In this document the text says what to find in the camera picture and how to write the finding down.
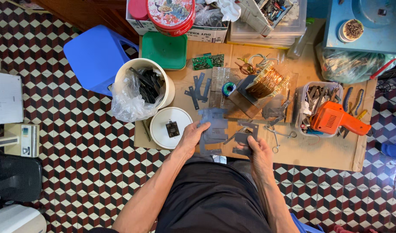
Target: blue plastic stool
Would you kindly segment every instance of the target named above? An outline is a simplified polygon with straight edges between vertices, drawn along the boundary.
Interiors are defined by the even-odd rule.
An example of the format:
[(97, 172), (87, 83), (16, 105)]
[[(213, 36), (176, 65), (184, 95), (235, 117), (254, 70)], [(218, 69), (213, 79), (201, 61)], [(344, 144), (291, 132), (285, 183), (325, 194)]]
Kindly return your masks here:
[(317, 225), (319, 227), (319, 230), (316, 228), (313, 228), (309, 225), (302, 224), (294, 214), (290, 214), (292, 216), (293, 222), (296, 225), (297, 229), (299, 229), (300, 233), (323, 233), (324, 230), (322, 227)]
[(123, 44), (139, 51), (133, 42), (97, 25), (64, 45), (64, 53), (82, 87), (112, 96), (107, 87), (114, 83), (120, 67), (130, 61)]

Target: orange soldering gun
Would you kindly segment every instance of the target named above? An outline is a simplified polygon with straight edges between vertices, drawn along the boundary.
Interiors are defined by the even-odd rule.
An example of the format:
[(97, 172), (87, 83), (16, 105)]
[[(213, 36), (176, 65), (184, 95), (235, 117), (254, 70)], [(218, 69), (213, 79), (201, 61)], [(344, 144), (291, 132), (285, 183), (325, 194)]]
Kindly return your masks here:
[(343, 126), (357, 135), (366, 135), (370, 125), (363, 123), (343, 110), (338, 103), (327, 101), (317, 110), (311, 121), (311, 128), (326, 134), (334, 134), (339, 126)]

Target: pink lid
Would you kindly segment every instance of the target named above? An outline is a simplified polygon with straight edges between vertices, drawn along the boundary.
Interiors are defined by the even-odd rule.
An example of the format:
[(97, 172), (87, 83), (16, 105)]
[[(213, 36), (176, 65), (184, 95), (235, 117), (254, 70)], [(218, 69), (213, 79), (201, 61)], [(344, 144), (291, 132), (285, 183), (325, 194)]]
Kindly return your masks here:
[(146, 0), (130, 0), (128, 4), (130, 15), (135, 20), (148, 20)]

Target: person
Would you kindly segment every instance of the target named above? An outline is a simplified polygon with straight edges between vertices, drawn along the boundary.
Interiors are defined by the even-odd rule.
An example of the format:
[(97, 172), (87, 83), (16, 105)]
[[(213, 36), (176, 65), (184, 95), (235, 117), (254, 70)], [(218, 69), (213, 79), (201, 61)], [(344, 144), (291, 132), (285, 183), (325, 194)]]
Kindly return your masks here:
[[(210, 126), (198, 124), (185, 128), (179, 144), (125, 204), (111, 229), (89, 232), (147, 233), (157, 219), (156, 233), (299, 233), (275, 183), (273, 154), (265, 140), (248, 136), (250, 161), (216, 163), (211, 156), (194, 154)], [(238, 172), (243, 164), (247, 172)]]

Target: pliers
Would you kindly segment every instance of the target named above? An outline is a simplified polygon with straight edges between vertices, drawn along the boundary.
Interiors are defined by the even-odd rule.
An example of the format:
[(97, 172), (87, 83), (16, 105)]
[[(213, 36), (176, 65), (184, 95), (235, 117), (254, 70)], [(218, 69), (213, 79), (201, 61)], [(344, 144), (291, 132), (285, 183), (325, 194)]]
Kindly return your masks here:
[[(349, 104), (349, 97), (350, 97), (350, 94), (352, 93), (352, 90), (353, 90), (353, 87), (349, 87), (349, 89), (347, 90), (347, 93), (345, 95), (345, 98), (343, 99), (343, 110), (345, 112), (351, 112), (348, 108), (348, 104)], [(349, 130), (342, 126), (338, 132), (338, 137), (342, 134), (342, 132), (345, 132), (343, 134), (343, 139), (345, 139), (347, 134), (349, 133)]]
[[(355, 104), (355, 106), (353, 108), (350, 108), (351, 103), (349, 103), (349, 97), (350, 97), (350, 94), (352, 93), (352, 90), (353, 90), (353, 87), (349, 87), (349, 89), (347, 90), (347, 93), (345, 95), (345, 98), (343, 99), (343, 110), (345, 112), (348, 112), (351, 116), (353, 116), (353, 110), (354, 109), (355, 109), (355, 115), (357, 115), (357, 110), (359, 109), (359, 107), (360, 107), (360, 105), (362, 103), (362, 98), (363, 98), (363, 93), (364, 93), (363, 89), (359, 90), (358, 97), (356, 99), (356, 104)], [(345, 139), (347, 134), (350, 131), (342, 126), (341, 129), (338, 132), (338, 136), (340, 136), (342, 134), (342, 132), (345, 132), (343, 134), (343, 139)]]

